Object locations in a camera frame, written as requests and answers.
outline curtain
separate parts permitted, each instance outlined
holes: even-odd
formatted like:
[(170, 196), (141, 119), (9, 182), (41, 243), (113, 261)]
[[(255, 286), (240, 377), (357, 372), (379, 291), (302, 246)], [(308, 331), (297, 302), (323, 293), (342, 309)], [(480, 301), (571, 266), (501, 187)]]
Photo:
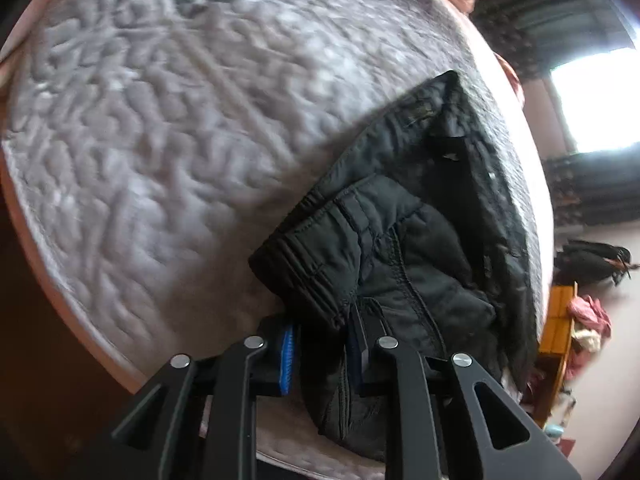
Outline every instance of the curtain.
[(633, 46), (610, 0), (476, 0), (471, 20), (522, 80), (581, 56)]
[(556, 226), (640, 219), (640, 142), (547, 160), (543, 167)]

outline black bag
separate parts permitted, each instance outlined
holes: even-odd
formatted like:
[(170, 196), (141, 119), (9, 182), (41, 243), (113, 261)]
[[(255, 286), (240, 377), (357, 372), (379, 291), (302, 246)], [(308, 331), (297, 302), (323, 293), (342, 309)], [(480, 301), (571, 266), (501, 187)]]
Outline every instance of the black bag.
[(624, 247), (609, 244), (569, 240), (556, 254), (556, 285), (590, 285), (611, 278), (618, 285), (629, 270), (637, 269), (631, 264), (631, 253)]

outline folded black garment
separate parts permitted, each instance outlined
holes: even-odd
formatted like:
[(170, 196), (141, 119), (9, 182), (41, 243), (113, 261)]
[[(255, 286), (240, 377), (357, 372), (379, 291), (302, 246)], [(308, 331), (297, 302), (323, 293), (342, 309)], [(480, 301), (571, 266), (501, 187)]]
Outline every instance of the folded black garment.
[(384, 459), (381, 399), (351, 388), (353, 305), (423, 355), (472, 355), (523, 387), (536, 355), (526, 241), (493, 147), (455, 72), (369, 125), (251, 256), (302, 325), (300, 376), (319, 431)]

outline bed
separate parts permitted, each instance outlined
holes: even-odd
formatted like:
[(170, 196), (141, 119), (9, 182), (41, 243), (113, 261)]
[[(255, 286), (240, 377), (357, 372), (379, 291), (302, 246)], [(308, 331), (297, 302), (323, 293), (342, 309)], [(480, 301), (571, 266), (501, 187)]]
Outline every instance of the bed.
[[(280, 306), (246, 264), (372, 114), (461, 73), (527, 228), (538, 334), (548, 190), (498, 60), (448, 0), (54, 0), (3, 128), (2, 192), (40, 285), (127, 390), (219, 353)], [(313, 478), (382, 478), (261, 399), (258, 453)]]

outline pink cloth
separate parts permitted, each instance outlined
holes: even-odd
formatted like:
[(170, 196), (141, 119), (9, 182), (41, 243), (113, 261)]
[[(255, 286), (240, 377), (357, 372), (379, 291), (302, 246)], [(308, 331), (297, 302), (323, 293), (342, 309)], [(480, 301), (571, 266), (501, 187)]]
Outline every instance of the pink cloth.
[(611, 320), (609, 314), (600, 306), (600, 300), (591, 296), (576, 296), (567, 306), (569, 314), (590, 330), (595, 330), (603, 338), (611, 337)]

